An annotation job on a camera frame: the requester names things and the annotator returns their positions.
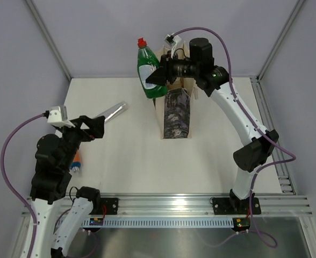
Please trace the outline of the green bottle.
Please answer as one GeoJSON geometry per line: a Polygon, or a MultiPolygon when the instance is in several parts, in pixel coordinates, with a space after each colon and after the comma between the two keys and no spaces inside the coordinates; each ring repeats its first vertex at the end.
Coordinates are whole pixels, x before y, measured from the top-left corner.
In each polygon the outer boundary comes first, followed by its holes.
{"type": "Polygon", "coordinates": [[[147,98],[154,99],[163,97],[168,89],[165,85],[147,83],[146,79],[159,67],[159,61],[154,52],[148,47],[144,38],[138,39],[137,72],[147,98]]]}

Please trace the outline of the small orange bottle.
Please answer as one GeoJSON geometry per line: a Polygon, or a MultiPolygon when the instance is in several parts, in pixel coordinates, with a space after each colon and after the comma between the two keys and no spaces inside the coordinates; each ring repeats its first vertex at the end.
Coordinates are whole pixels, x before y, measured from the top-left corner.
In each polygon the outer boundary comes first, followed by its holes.
{"type": "Polygon", "coordinates": [[[70,165],[70,171],[72,172],[78,172],[80,171],[82,166],[82,159],[81,159],[81,155],[79,153],[79,151],[77,151],[77,153],[75,154],[75,157],[70,165]]]}

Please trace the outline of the cream canvas tote bag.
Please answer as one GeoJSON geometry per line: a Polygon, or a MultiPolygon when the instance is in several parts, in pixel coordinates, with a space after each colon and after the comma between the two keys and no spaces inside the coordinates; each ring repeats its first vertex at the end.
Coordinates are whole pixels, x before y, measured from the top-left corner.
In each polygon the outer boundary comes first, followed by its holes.
{"type": "Polygon", "coordinates": [[[196,89],[192,78],[177,78],[165,96],[153,99],[161,139],[191,138],[191,110],[196,89]]]}

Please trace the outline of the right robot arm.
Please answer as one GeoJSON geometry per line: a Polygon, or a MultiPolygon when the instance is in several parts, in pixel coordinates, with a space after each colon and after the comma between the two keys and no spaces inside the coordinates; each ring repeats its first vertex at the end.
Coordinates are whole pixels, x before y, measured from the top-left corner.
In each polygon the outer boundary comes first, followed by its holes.
{"type": "Polygon", "coordinates": [[[170,50],[160,58],[160,66],[148,76],[147,83],[164,85],[177,78],[191,78],[223,110],[235,128],[242,147],[233,153],[238,167],[234,186],[225,206],[234,213],[245,214],[252,210],[254,182],[258,170],[272,154],[279,135],[261,124],[236,90],[229,69],[214,63],[212,45],[206,38],[194,38],[189,42],[189,56],[180,59],[176,54],[178,36],[168,35],[170,50]]]}

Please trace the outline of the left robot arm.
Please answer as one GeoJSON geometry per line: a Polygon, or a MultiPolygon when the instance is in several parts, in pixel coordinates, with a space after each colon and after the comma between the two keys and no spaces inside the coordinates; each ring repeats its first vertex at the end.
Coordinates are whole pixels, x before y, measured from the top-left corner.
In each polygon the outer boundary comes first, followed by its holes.
{"type": "Polygon", "coordinates": [[[23,253],[27,257],[65,257],[82,220],[87,214],[101,210],[100,192],[81,187],[75,204],[55,234],[55,222],[62,200],[71,180],[70,166],[83,142],[91,142],[104,136],[105,117],[79,116],[73,120],[61,120],[53,127],[61,135],[46,134],[37,142],[35,173],[31,180],[31,237],[26,239],[23,253]]]}

